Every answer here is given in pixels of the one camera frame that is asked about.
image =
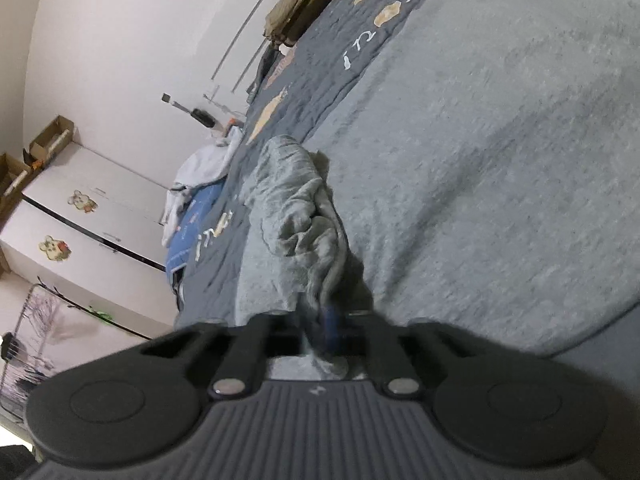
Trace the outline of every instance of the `wire basket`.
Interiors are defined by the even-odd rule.
[[[57,314],[65,301],[41,285],[33,285],[27,295],[13,332],[2,338],[4,370],[0,379],[0,406],[24,420],[31,391],[58,371],[44,356],[44,348]]]

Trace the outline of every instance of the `bear sticker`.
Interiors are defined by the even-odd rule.
[[[62,240],[54,240],[50,236],[46,236],[44,241],[38,244],[38,248],[47,255],[49,260],[61,262],[66,260],[71,254],[71,249]]]
[[[76,209],[84,211],[85,213],[92,213],[98,209],[97,203],[89,198],[89,195],[80,193],[77,189],[74,191],[74,195],[67,200],[71,205],[76,206]]]

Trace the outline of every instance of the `bed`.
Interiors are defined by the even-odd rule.
[[[195,251],[191,251],[182,282],[183,304],[177,326],[204,319],[236,321],[234,310],[242,256],[250,232],[248,211],[241,205],[239,195],[245,179],[256,167],[262,148],[272,137],[288,135],[310,150],[331,154],[327,131],[340,123],[344,136],[355,135],[347,126],[355,131],[357,121],[350,122],[348,111],[357,106],[357,99],[372,97],[352,90],[365,78],[368,88],[376,89],[374,78],[377,73],[383,81],[380,60],[376,70],[367,68],[379,54],[388,54],[385,50],[387,42],[400,34],[411,10],[423,6],[426,1],[334,0],[296,47],[278,60],[250,107],[245,141],[236,154],[219,199],[203,222],[204,228],[216,229],[221,227],[223,219],[223,228],[207,250],[201,250],[197,257]],[[391,62],[390,56],[381,57],[384,62]],[[389,136],[393,135],[392,124],[382,119],[379,124],[384,125]],[[334,135],[339,129],[335,126]],[[377,136],[376,141],[382,142],[381,137]],[[336,203],[340,213],[345,207],[344,203],[342,208]],[[536,348],[535,342],[530,343],[531,349],[556,355],[606,383],[603,387],[612,399],[614,424],[607,430],[596,452],[596,460],[607,472],[614,474],[614,478],[636,478],[635,472],[640,470],[640,466],[629,458],[632,453],[638,456],[634,447],[638,439],[635,444],[629,444],[634,440],[633,436],[639,434],[640,419],[636,415],[640,412],[638,368],[629,372],[629,361],[616,359],[624,348],[635,349],[640,344],[635,335],[638,332],[632,329],[639,326],[639,318],[638,310],[628,304],[616,316],[603,322],[596,334],[593,330],[575,332],[571,343],[564,346],[549,344]],[[631,359],[629,352],[625,359]]]

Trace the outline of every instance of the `dark gray bedsheet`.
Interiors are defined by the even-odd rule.
[[[373,23],[375,17],[396,1],[401,2],[398,15],[377,27]],[[248,211],[239,203],[238,195],[264,143],[283,134],[300,142],[309,138],[355,85],[386,41],[401,28],[410,11],[423,1],[364,0],[356,5],[354,0],[332,1],[298,42],[290,64],[268,88],[270,80],[263,83],[248,113],[246,139],[265,107],[278,95],[281,101],[255,140],[244,142],[236,153],[225,189],[203,223],[203,230],[215,228],[223,212],[233,213],[222,234],[201,248],[197,262],[196,251],[191,251],[182,285],[184,306],[177,317],[177,327],[212,318],[228,322],[234,319],[236,288],[249,227]]]

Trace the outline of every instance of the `blue object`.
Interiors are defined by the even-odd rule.
[[[191,248],[200,234],[200,223],[222,193],[225,180],[223,178],[215,184],[199,189],[189,202],[187,211],[184,212],[178,229],[171,238],[166,256],[166,276],[170,285],[174,282],[174,273],[189,261]]]

